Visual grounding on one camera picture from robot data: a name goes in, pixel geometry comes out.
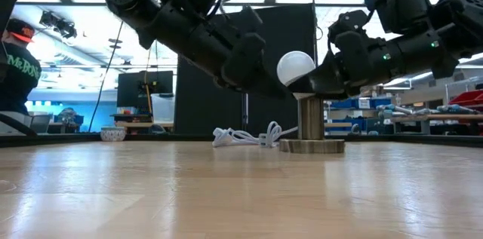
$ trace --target white ball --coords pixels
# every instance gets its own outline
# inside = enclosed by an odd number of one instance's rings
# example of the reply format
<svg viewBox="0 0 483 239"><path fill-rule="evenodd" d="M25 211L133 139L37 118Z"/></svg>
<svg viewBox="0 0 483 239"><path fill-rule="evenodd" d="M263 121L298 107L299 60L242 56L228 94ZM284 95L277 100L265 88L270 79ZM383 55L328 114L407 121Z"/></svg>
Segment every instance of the white ball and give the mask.
<svg viewBox="0 0 483 239"><path fill-rule="evenodd" d="M302 51L291 51L278 62L277 76L280 82L287 86L313 69L315 64L310 55Z"/></svg>

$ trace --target metal cylinder stand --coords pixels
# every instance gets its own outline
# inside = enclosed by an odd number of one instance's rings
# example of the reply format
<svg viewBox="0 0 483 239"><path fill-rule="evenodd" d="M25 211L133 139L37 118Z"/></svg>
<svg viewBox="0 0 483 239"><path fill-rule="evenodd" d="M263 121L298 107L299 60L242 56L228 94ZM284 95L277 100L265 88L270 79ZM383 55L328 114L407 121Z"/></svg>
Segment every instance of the metal cylinder stand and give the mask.
<svg viewBox="0 0 483 239"><path fill-rule="evenodd" d="M280 140L280 151L292 153L344 153L344 140L325 139L324 101L315 97L299 100L298 139Z"/></svg>

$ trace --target small bowl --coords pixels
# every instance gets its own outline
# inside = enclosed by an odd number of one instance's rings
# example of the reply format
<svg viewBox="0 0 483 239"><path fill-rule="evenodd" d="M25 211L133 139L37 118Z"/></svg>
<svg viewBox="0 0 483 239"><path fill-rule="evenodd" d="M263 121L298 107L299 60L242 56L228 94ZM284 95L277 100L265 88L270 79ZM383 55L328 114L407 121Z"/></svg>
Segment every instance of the small bowl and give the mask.
<svg viewBox="0 0 483 239"><path fill-rule="evenodd" d="M100 138L105 142L119 142L126 137L126 129L123 127L104 127L100 131Z"/></svg>

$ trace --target wooden base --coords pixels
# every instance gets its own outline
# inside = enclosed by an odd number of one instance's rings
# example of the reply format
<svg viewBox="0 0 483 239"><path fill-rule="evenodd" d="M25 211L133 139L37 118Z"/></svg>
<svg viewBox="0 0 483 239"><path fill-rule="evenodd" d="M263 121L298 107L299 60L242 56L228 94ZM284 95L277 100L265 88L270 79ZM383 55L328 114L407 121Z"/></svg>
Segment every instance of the wooden base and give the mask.
<svg viewBox="0 0 483 239"><path fill-rule="evenodd" d="M331 154L344 153L346 144L344 140L302 140L282 139L279 143L281 152L304 153L304 154Z"/></svg>

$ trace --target person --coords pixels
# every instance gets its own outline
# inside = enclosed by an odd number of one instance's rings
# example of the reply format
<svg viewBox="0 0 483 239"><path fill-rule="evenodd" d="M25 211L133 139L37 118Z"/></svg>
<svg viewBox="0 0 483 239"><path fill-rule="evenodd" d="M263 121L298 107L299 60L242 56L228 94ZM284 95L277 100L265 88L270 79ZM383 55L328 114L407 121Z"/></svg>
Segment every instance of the person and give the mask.
<svg viewBox="0 0 483 239"><path fill-rule="evenodd" d="M34 34L35 29L31 25L18 19L10 19L2 34L8 69L0 82L0 112L29 114L25 103L32 89L37 87L42 73L40 63L27 50Z"/></svg>

